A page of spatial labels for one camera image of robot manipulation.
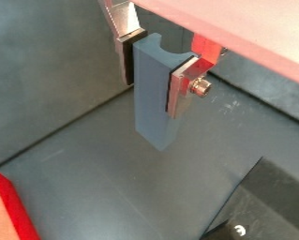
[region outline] red panel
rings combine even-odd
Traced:
[[[299,0],[131,0],[299,83]]]
[[[29,216],[16,194],[10,181],[0,174],[0,239],[39,240]]]

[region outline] red cover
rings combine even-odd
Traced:
[[[10,181],[0,174],[0,240],[39,240]]]

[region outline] bolt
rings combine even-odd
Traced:
[[[220,51],[220,56],[224,56],[228,52],[228,48],[223,48],[222,51]]]
[[[203,77],[196,78],[190,84],[190,92],[203,98],[211,89],[211,83]]]

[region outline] gray wall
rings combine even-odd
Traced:
[[[96,1],[0,1],[0,162],[124,88]]]

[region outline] metal bracket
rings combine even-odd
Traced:
[[[199,54],[169,74],[167,112],[171,118],[184,113],[192,94],[203,98],[210,92],[211,83],[204,79],[207,71],[215,66],[223,47],[199,35],[194,35],[191,50]]]
[[[211,83],[204,75],[214,67],[206,59],[192,57],[172,73],[169,77],[169,93],[167,112],[171,118],[177,118],[191,104],[192,94],[200,98],[210,91]]]
[[[112,0],[97,0],[113,33],[115,51],[119,54],[121,78],[127,85],[133,83],[132,43],[148,33],[140,27],[133,3],[125,1],[117,5]]]

